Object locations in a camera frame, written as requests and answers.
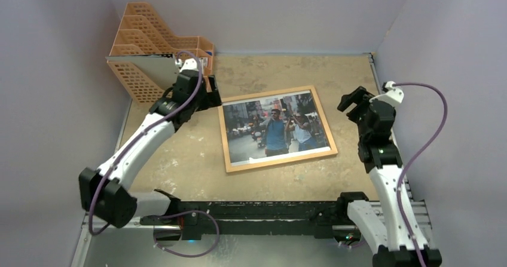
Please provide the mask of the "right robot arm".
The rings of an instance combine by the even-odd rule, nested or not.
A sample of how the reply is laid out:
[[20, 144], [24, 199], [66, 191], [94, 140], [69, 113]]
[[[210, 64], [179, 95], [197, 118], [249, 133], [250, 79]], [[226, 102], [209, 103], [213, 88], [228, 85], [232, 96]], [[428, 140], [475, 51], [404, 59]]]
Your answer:
[[341, 97], [337, 109], [358, 127], [358, 157], [377, 192], [381, 213], [361, 192], [343, 192], [335, 214], [343, 223], [353, 222], [372, 252], [373, 266], [441, 266], [441, 252], [431, 247], [413, 210], [404, 185], [404, 164], [392, 140], [396, 107], [404, 92], [388, 84], [380, 95], [359, 86]]

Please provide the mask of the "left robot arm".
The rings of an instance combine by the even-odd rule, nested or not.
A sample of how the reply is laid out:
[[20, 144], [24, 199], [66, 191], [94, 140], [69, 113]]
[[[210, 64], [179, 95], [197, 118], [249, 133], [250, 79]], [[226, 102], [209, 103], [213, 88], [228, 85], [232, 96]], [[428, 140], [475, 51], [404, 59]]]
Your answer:
[[88, 213], [91, 234], [102, 232], [93, 219], [122, 228], [135, 217], [156, 217], [169, 225], [178, 218], [175, 197], [160, 190], [134, 195], [133, 181], [154, 152], [198, 111], [222, 104], [215, 76], [182, 70], [176, 82], [150, 107], [134, 134], [98, 168], [85, 168], [78, 176], [82, 208]]

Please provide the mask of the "grey folder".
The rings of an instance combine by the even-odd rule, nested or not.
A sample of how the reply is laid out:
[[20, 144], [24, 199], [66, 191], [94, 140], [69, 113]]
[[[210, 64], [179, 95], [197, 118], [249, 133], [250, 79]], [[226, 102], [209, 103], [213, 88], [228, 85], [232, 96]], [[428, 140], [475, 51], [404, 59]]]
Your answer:
[[179, 72], [174, 54], [171, 53], [106, 56], [106, 59], [112, 65], [119, 79], [125, 83], [131, 83], [129, 78], [134, 79], [135, 70], [129, 67], [129, 65], [133, 65], [162, 90], [167, 89], [176, 81]]

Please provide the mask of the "orange file organizer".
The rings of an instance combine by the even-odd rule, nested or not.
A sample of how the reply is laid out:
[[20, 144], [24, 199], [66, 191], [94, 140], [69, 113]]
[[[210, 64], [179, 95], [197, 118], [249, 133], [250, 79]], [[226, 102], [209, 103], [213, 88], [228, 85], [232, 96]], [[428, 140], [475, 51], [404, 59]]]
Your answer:
[[[208, 57], [210, 75], [213, 75], [215, 46], [212, 42], [203, 36], [178, 36], [168, 27], [150, 3], [129, 2], [124, 10], [109, 55], [171, 53], [175, 56], [177, 52], [182, 50], [190, 51], [199, 58]], [[107, 64], [119, 79], [112, 65], [108, 61]], [[164, 90], [156, 86], [133, 65], [129, 65], [129, 67], [135, 70], [134, 79], [129, 78], [131, 83], [125, 83], [121, 79], [119, 81], [131, 98], [138, 103], [156, 101]]]

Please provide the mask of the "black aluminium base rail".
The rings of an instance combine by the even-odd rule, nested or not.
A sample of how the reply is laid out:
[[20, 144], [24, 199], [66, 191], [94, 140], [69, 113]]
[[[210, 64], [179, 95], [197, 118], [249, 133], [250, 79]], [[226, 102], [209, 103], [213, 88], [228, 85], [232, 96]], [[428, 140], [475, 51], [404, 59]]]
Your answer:
[[[339, 214], [336, 201], [182, 201], [175, 197], [169, 212], [158, 217], [138, 217], [141, 225], [180, 224], [184, 240], [204, 234], [312, 235], [317, 239], [345, 240], [354, 223]], [[370, 201], [383, 217], [380, 203]], [[426, 210], [412, 202], [416, 218]]]

